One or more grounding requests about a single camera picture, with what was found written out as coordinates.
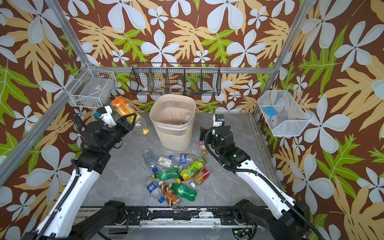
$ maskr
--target black wire basket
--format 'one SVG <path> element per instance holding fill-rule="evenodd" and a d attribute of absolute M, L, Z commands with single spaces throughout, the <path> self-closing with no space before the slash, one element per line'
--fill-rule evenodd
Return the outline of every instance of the black wire basket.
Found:
<path fill-rule="evenodd" d="M 132 63 L 129 86 L 134 95 L 219 95 L 220 64 Z"/>

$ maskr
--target beige plastic trash can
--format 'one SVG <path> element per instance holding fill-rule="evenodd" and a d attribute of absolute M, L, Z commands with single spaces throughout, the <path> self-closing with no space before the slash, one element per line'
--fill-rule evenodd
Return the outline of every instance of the beige plastic trash can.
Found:
<path fill-rule="evenodd" d="M 164 147 L 175 151 L 184 151 L 189 147 L 195 109 L 195 100 L 187 96 L 166 94 L 157 99 L 149 117 Z M 188 114 L 190 121 L 182 124 Z"/>

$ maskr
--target blue object in basket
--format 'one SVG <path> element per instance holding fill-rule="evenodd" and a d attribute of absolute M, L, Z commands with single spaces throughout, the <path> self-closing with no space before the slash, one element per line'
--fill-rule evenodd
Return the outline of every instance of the blue object in basket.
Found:
<path fill-rule="evenodd" d="M 270 117 L 272 117 L 272 116 L 277 114 L 277 111 L 273 107 L 271 107 L 271 106 L 264 108 L 264 111 Z"/>

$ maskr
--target pepsi label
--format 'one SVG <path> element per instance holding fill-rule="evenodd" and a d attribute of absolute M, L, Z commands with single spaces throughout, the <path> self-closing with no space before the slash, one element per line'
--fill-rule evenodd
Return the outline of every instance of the pepsi label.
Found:
<path fill-rule="evenodd" d="M 147 189 L 150 193 L 152 193 L 153 190 L 155 190 L 156 188 L 158 188 L 157 184 L 155 182 L 152 182 L 150 183 L 148 186 L 147 186 Z"/>
<path fill-rule="evenodd" d="M 180 163 L 187 163 L 187 154 L 180 154 Z"/>

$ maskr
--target white mesh basket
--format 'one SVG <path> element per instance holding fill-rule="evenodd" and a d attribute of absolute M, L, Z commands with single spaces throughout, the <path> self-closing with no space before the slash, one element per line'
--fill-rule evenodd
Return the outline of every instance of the white mesh basket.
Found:
<path fill-rule="evenodd" d="M 99 108 L 110 100 L 111 91 L 115 88 L 116 77 L 112 71 L 88 68 L 68 92 L 77 107 Z"/>
<path fill-rule="evenodd" d="M 294 94 L 297 96 L 297 101 L 287 90 L 269 90 L 257 100 L 263 116 L 275 137 L 300 136 L 314 116 L 297 93 L 294 92 Z M 305 113 L 300 107 L 298 104 L 300 101 L 308 112 Z M 266 112 L 267 107 L 272 107 L 277 114 L 269 116 Z"/>
<path fill-rule="evenodd" d="M 195 100 L 187 96 L 166 94 L 157 99 L 149 117 L 164 147 L 175 151 L 184 151 L 189 147 L 195 109 Z M 192 117 L 189 122 L 182 124 L 187 113 Z"/>

